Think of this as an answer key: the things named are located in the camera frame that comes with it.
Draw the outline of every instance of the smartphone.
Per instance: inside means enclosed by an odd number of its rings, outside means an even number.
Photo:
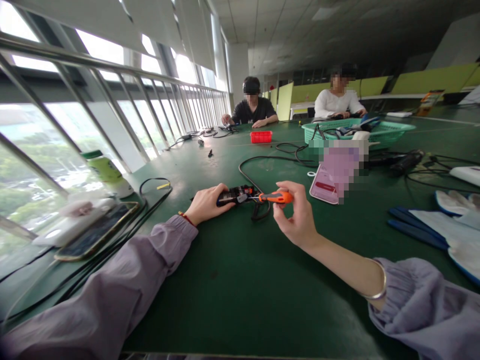
[[[320,164],[310,187],[310,195],[332,205],[338,205],[339,194],[328,170]]]
[[[55,259],[71,262],[92,255],[139,209],[138,202],[122,202],[94,222],[87,231],[62,247]]]

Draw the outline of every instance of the person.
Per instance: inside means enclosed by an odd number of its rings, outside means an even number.
[[[347,90],[347,85],[355,80],[355,76],[355,65],[350,63],[344,63],[332,71],[330,89],[322,90],[315,100],[316,118],[347,119],[351,114],[363,117],[367,113],[365,107],[359,102],[355,90]]]
[[[273,204],[280,230],[367,299],[370,319],[382,333],[417,350],[422,359],[478,359],[479,294],[446,281],[425,260],[368,259],[335,244],[317,232],[305,187],[291,181],[277,185],[293,196],[291,218],[284,214],[285,205]],[[197,225],[234,206],[217,207],[219,194],[227,189],[219,184],[197,192],[184,216],[157,224],[149,236],[130,239],[90,276],[78,297],[10,331],[4,339],[8,356],[117,359],[124,340],[187,253]]]
[[[222,123],[225,125],[253,124],[252,128],[261,128],[279,120],[270,100],[259,97],[260,80],[258,78],[246,77],[243,81],[243,93],[246,94],[246,101],[243,100],[235,106],[232,116],[222,115]]]

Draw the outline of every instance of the lavender shirt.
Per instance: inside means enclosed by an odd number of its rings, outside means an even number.
[[[118,359],[165,278],[187,253],[197,229],[181,216],[127,242],[81,294],[25,321],[4,340],[19,359]],[[445,281],[430,263],[379,260],[387,273],[382,311],[369,307],[384,334],[423,359],[480,358],[480,295]]]

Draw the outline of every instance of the green bottle cap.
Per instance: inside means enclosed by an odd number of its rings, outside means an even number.
[[[101,157],[103,153],[100,150],[94,150],[90,152],[82,152],[81,155],[85,159],[89,160],[89,159],[95,159],[95,158]]]

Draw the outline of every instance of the ceiling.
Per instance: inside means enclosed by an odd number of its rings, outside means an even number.
[[[480,0],[211,0],[230,44],[248,43],[250,75],[341,62],[381,64],[436,49]],[[312,20],[319,8],[337,8]]]

